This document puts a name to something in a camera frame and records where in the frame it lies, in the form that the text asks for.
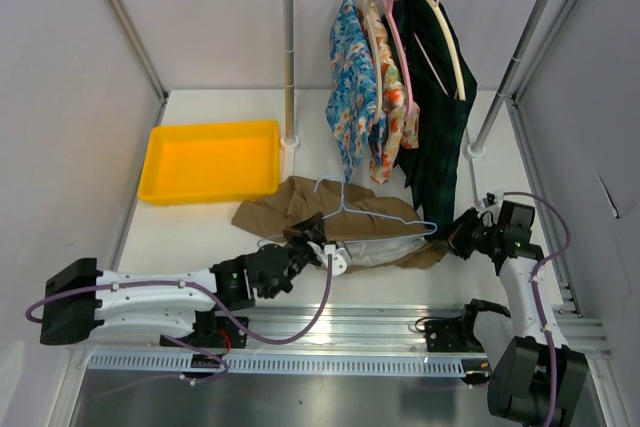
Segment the tan brown skirt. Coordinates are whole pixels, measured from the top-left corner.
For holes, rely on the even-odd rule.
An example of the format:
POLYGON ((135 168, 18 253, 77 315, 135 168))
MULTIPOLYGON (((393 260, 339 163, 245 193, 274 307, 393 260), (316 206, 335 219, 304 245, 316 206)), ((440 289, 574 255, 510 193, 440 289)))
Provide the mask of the tan brown skirt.
POLYGON ((325 235, 344 245, 348 274, 382 267, 426 270, 445 257, 429 239, 431 228, 407 202, 338 180, 290 176, 276 193, 244 201, 232 225, 262 239, 323 214, 325 235))

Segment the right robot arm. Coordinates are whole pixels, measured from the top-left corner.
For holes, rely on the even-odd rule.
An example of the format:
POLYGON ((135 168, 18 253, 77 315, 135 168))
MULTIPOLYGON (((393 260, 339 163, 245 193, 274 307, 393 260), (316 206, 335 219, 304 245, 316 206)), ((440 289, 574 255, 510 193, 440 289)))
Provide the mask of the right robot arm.
POLYGON ((467 260, 487 256, 508 303, 473 299, 456 317, 422 317, 414 326, 431 353, 485 354, 491 415, 523 426, 570 425, 589 372, 554 314, 543 271, 550 259, 532 243, 535 209, 505 201, 497 214, 474 207, 435 236, 467 260))

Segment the blue wire hanger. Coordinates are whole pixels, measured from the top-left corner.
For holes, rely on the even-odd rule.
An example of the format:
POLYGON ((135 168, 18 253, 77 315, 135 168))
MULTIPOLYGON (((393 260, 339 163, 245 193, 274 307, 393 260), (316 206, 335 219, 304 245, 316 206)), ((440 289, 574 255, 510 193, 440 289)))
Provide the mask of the blue wire hanger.
POLYGON ((400 198, 378 195, 334 177, 290 176, 274 194, 246 205, 245 210, 251 217, 249 225, 261 237, 280 234, 317 212, 323 214, 327 238, 339 241, 419 238, 439 229, 400 198))

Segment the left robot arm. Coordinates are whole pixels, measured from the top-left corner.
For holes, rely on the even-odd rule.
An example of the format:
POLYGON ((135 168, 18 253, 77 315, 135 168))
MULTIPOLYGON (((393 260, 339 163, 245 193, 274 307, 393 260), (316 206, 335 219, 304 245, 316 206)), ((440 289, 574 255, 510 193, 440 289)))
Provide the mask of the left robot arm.
POLYGON ((80 258, 47 280, 39 341, 66 346, 111 335, 174 339, 213 346, 217 315, 249 309, 257 299, 272 299, 293 289, 293 280, 309 264, 320 263, 316 248, 327 239, 325 222, 315 214, 284 230, 281 244, 225 260, 199 271, 173 276, 103 271, 94 258, 80 258))

